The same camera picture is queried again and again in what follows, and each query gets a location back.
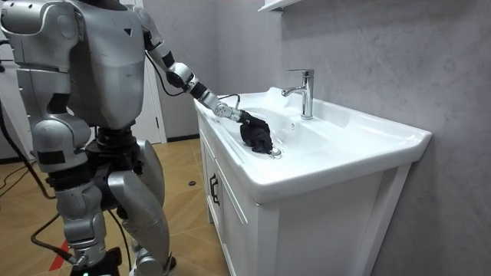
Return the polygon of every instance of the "cable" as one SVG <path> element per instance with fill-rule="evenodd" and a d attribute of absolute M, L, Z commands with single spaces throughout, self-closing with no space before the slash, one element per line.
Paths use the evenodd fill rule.
<path fill-rule="evenodd" d="M 58 217 L 60 216 L 59 213 L 56 213 L 56 215 L 50 219 L 48 222 L 46 222 L 43 226 L 41 226 L 38 230 L 36 230 L 36 232 L 34 232 L 32 235 L 31 235 L 31 242 L 37 246 L 41 246 L 42 248 L 46 248 L 46 249 L 49 249 L 51 251 L 53 251 L 54 253 L 56 253 L 57 255 L 59 255 L 60 257 L 62 257 L 65 261 L 68 261 L 69 263 L 73 264 L 74 263 L 74 259 L 73 259 L 73 255 L 68 253 L 68 252 L 65 252 L 63 251 L 62 249 L 60 248 L 57 248 L 57 247 L 54 247 L 53 245 L 49 245 L 47 243 L 44 243 L 42 241 L 39 241 L 36 237 L 39 235 L 39 233 L 43 232 L 49 225 L 51 225 Z"/>
<path fill-rule="evenodd" d="M 221 100 L 221 99 L 226 99 L 228 97 L 234 97 L 234 96 L 237 97 L 236 109 L 239 109 L 239 104 L 240 104 L 240 95 L 239 94 L 230 94 L 228 96 L 220 97 L 218 99 Z"/>
<path fill-rule="evenodd" d="M 0 198 L 1 198 L 1 197 L 2 197 L 4 194 L 6 194 L 8 191 L 10 191 L 12 188 L 14 188 L 14 187 L 15 187 L 15 186 L 16 186 L 16 185 L 17 185 L 17 184 L 18 184 L 18 183 L 19 183 L 19 182 L 20 182 L 20 181 L 21 181 L 21 180 L 24 178 L 24 176 L 25 176 L 26 174 L 28 174 L 28 173 L 29 173 L 29 170 L 26 170 L 26 171 L 25 171 L 25 172 L 22 174 L 22 176 L 21 176 L 19 179 L 17 179 L 17 181 L 15 181 L 15 183 L 14 183 L 14 184 L 12 184 L 12 186 L 8 187 L 8 189 L 6 189 L 6 190 L 5 190 L 5 192 L 3 192 L 3 193 L 0 195 Z"/>
<path fill-rule="evenodd" d="M 21 152 L 21 150 L 17 147 L 17 145 L 14 143 L 10 135 L 8 134 L 7 127 L 5 126 L 5 120 L 3 117 L 3 112 L 0 110 L 0 129 L 2 129 L 3 136 L 8 142 L 8 145 L 17 153 L 17 155 L 22 159 L 22 162 L 24 162 L 25 166 L 28 167 L 28 171 L 32 174 L 32 177 L 36 180 L 36 183 L 39 186 L 39 189 L 41 189 L 41 192 L 43 193 L 43 196 L 46 199 L 56 199 L 55 196 L 51 196 L 46 192 L 46 188 L 43 186 L 43 182 L 39 179 L 38 174 L 32 169 L 31 164 L 25 158 L 24 154 Z"/>
<path fill-rule="evenodd" d="M 124 246 L 126 247 L 126 254 L 128 256 L 128 264 L 130 266 L 130 273 L 131 273 L 131 256 L 130 256 L 130 247 L 128 246 L 128 241 L 126 240 L 126 235 L 124 235 L 124 230 L 123 230 L 123 227 L 121 226 L 120 222 L 117 220 L 116 216 L 112 213 L 111 210 L 107 210 L 109 212 L 109 215 L 113 217 L 114 221 L 116 222 L 117 224 L 117 227 L 119 227 L 120 231 L 121 231 L 121 235 L 123 236 L 123 240 L 124 240 Z"/>
<path fill-rule="evenodd" d="M 153 69 L 155 69 L 155 71 L 156 71 L 156 73 L 157 73 L 157 76 L 159 76 L 160 83 L 162 84 L 163 92 L 165 92 L 167 95 L 169 95 L 169 96 L 171 96 L 171 97 L 177 97 L 177 96 L 179 96 L 179 95 L 181 95 L 181 94 L 186 93 L 186 92 L 184 92 L 184 91 L 183 91 L 183 92 L 180 92 L 180 93 L 178 93 L 178 94 L 171 94 L 171 93 L 169 93 L 169 92 L 167 91 L 167 89 L 166 89 L 165 85 L 163 85 L 163 78 L 162 78 L 162 75 L 160 74 L 159 69 L 157 68 L 157 66 L 156 66 L 156 65 L 154 64 L 154 62 L 152 61 L 152 58 L 151 58 L 151 57 L 148 55 L 148 53 L 145 53 L 145 56 L 147 56 L 148 61 L 149 61 L 149 62 L 152 64 Z"/>
<path fill-rule="evenodd" d="M 9 174 L 8 174 L 8 175 L 7 175 L 7 176 L 6 176 L 6 177 L 3 179 L 3 185 L 2 185 L 2 187 L 0 187 L 0 190 L 1 190 L 1 189 L 4 189 L 4 188 L 7 186 L 7 179 L 8 179 L 10 176 L 14 175 L 14 173 L 16 173 L 16 172 L 20 171 L 21 169 L 25 169 L 25 165 L 24 165 L 24 166 L 22 166 L 22 167 L 20 167 L 20 168 L 18 168 L 18 169 L 16 169 L 16 170 L 15 170 L 15 171 L 13 171 L 13 172 L 10 172 L 10 173 L 9 173 Z"/>

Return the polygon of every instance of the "bathroom vanity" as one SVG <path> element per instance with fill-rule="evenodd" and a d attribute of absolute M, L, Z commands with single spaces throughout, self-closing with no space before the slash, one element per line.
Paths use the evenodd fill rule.
<path fill-rule="evenodd" d="M 209 220 L 230 274 L 370 275 L 431 133 L 320 100 L 303 120 L 300 95 L 278 88 L 241 98 L 282 154 L 254 153 L 239 124 L 195 102 Z"/>

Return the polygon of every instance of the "sink basin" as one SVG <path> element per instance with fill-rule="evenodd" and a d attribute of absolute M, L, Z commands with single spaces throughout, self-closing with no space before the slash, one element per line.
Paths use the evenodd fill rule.
<path fill-rule="evenodd" d="M 234 97 L 223 100 L 235 106 Z M 216 117 L 196 102 L 229 162 L 252 183 L 257 203 L 311 192 L 349 179 L 418 161 L 431 133 L 336 104 L 315 100 L 314 119 L 300 117 L 302 97 L 279 88 L 241 94 L 239 108 L 265 120 L 279 156 L 254 153 L 242 142 L 239 124 Z"/>

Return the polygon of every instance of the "parquet floor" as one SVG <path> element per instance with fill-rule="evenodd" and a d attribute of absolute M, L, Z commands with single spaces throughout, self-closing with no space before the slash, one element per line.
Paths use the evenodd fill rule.
<path fill-rule="evenodd" d="M 170 242 L 177 258 L 171 276 L 229 275 L 215 228 L 208 223 L 203 165 L 199 140 L 154 145 L 164 169 L 166 200 L 164 212 L 170 226 Z M 22 167 L 22 164 L 0 166 L 0 179 Z M 8 181 L 9 187 L 24 170 Z M 41 179 L 46 175 L 40 173 Z M 188 186 L 196 181 L 195 186 Z M 56 202 L 42 197 L 30 174 L 0 199 L 0 275 L 2 276 L 68 276 L 70 266 L 50 271 L 55 255 L 30 242 L 32 232 L 56 213 Z M 120 274 L 128 275 L 128 260 L 119 228 L 106 214 L 107 248 L 119 246 L 123 251 Z M 61 246 L 64 242 L 59 218 L 39 236 L 43 242 Z"/>

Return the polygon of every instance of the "black handle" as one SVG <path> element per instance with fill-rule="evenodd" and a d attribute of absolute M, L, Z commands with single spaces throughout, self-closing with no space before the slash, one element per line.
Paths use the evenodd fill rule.
<path fill-rule="evenodd" d="M 215 185 L 218 185 L 218 179 L 216 178 L 216 174 L 213 173 L 212 178 L 209 179 L 209 190 L 212 193 L 213 202 L 220 206 L 220 201 L 218 200 L 218 196 L 215 192 Z"/>

